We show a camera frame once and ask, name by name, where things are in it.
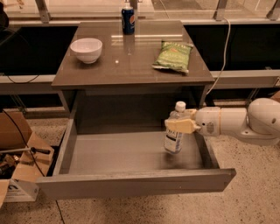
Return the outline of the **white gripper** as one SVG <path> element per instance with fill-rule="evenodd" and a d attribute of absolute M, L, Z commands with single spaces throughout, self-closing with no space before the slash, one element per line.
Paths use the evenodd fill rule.
<path fill-rule="evenodd" d="M 205 137 L 217 137 L 220 131 L 221 109 L 219 107 L 204 107 L 198 111 L 187 109 L 186 119 L 166 119 L 165 127 L 175 132 L 192 134 L 196 130 Z"/>

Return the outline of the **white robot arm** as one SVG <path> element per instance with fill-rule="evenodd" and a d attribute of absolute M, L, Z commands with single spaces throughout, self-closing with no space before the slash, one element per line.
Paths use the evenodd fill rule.
<path fill-rule="evenodd" d="M 164 121 L 168 130 L 204 137 L 231 136 L 244 143 L 275 145 L 280 141 L 280 103 L 253 100 L 246 108 L 186 109 L 181 118 Z"/>

